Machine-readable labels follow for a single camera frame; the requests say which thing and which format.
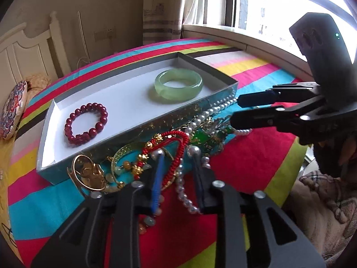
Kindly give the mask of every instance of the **red string bracelet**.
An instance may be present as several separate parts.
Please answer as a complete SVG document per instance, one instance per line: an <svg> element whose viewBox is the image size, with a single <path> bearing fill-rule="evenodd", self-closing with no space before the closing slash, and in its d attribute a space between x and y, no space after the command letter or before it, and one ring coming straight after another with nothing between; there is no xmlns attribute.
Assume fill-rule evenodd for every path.
<svg viewBox="0 0 357 268"><path fill-rule="evenodd" d="M99 122L95 124L95 128L89 129L88 132L84 132L83 134L78 134L76 136L73 136L73 132L72 132L73 121L81 114L89 111L98 111L100 113L101 116ZM68 138L68 142L70 144L75 144L79 146L84 143L87 143L95 136L97 136L97 134L103 130L104 125L107 122L108 122L108 113L106 107L104 107L102 104L88 103L86 106L85 105L81 106L80 109L76 109L74 113L71 113L69 115L69 118L66 120L65 135Z"/></svg>

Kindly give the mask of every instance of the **striped bedspread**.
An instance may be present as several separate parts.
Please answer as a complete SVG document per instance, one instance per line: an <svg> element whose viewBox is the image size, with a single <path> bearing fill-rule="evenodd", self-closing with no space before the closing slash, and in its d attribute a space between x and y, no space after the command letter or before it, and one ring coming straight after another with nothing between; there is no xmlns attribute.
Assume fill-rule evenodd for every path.
<svg viewBox="0 0 357 268"><path fill-rule="evenodd" d="M188 54L239 80L238 95L295 80L279 67L220 42L182 39L121 52L56 81L34 97L24 113L9 167L4 170L3 188L0 186L1 232L27 267L83 201L71 180L52 186L36 173L37 149L51 100L104 72L171 52ZM240 107L234 105L221 116L238 110ZM247 137L229 137L224 151L211 159L211 166L217 178L237 190L246 193L265 190L282 205L296 179L305 150L292 134L278 133L275 128L256 129ZM194 197L189 174L185 182L188 195ZM163 213L157 217L157 224L140 236L142 267L214 267L215 217L190 215L177 200L173 188L163 195Z"/></svg>

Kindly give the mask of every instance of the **jade bangle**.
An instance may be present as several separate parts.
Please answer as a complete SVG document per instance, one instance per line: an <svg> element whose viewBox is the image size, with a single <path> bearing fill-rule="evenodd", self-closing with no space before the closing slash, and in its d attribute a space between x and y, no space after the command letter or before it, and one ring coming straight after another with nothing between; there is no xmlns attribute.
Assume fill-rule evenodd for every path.
<svg viewBox="0 0 357 268"><path fill-rule="evenodd" d="M168 81L183 81L187 87L169 87ZM159 96L171 101L187 101L199 94L203 87L201 76L190 69L169 69L155 79L155 90Z"/></svg>

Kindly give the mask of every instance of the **white wooden headboard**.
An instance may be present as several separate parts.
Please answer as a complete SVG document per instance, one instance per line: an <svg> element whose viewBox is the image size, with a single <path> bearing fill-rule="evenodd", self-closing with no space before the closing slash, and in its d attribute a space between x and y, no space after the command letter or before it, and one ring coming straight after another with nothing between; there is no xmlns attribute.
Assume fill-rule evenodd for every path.
<svg viewBox="0 0 357 268"><path fill-rule="evenodd" d="M26 76L47 74L52 82L60 76L55 70L48 39L52 38L54 55L62 74L71 72L56 12L53 11L50 17L49 29L37 37L28 38L25 35L26 23L17 25L0 37L0 113L10 91Z"/></svg>

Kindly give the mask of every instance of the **pillow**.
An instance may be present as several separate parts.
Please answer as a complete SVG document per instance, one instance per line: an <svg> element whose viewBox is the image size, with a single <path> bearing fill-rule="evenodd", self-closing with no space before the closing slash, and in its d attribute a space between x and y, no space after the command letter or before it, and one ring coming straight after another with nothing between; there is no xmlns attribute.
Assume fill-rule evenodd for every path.
<svg viewBox="0 0 357 268"><path fill-rule="evenodd" d="M24 112L27 99L27 83L20 81L8 96L4 109L1 114L0 135L5 139L10 139L15 131L17 124Z"/></svg>
<svg viewBox="0 0 357 268"><path fill-rule="evenodd" d="M44 90L46 87L48 87L51 84L51 80L47 75L44 75L42 73L27 76L25 80L27 82L27 102L25 107L26 110L32 98L36 96L39 92Z"/></svg>

